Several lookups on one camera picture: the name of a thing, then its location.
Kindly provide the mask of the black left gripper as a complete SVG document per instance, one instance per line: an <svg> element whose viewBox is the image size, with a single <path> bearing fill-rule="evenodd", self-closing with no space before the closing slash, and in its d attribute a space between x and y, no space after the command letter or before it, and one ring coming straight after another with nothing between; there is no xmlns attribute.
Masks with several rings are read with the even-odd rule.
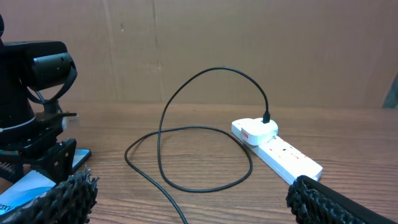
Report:
<svg viewBox="0 0 398 224"><path fill-rule="evenodd" d="M1 128L1 178L15 184L24 165L59 184L72 174L76 140L57 141L62 118L76 113L35 113L24 123Z"/></svg>

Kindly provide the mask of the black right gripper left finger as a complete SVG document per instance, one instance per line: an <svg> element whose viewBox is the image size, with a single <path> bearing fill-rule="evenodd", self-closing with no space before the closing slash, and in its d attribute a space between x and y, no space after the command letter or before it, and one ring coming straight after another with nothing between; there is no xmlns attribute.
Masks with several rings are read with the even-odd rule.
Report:
<svg viewBox="0 0 398 224"><path fill-rule="evenodd" d="M1 215L1 224L89 223L89 214L97 204L99 179L85 167L46 193Z"/></svg>

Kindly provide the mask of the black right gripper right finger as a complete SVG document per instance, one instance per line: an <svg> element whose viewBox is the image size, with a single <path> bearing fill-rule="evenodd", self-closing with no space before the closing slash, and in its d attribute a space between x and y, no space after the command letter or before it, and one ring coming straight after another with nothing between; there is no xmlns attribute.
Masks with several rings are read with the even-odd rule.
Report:
<svg viewBox="0 0 398 224"><path fill-rule="evenodd" d="M298 224L397 224L306 175L296 178L285 199Z"/></svg>

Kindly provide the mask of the blue Galaxy S24 smartphone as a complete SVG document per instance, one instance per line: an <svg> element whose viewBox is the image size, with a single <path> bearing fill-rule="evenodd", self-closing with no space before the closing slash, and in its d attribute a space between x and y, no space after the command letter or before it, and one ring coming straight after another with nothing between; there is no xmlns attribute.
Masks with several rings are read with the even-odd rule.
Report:
<svg viewBox="0 0 398 224"><path fill-rule="evenodd" d="M30 171L1 194L1 215L46 193L57 184L37 171Z"/></svg>

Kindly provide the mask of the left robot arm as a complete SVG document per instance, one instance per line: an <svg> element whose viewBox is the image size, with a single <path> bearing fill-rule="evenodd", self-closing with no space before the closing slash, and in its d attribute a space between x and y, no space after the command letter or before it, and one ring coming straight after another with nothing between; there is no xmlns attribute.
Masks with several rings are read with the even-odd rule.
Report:
<svg viewBox="0 0 398 224"><path fill-rule="evenodd" d="M57 138L75 114L58 100L77 75L61 41L1 42L1 178L17 182L26 164L57 184L72 174L76 140Z"/></svg>

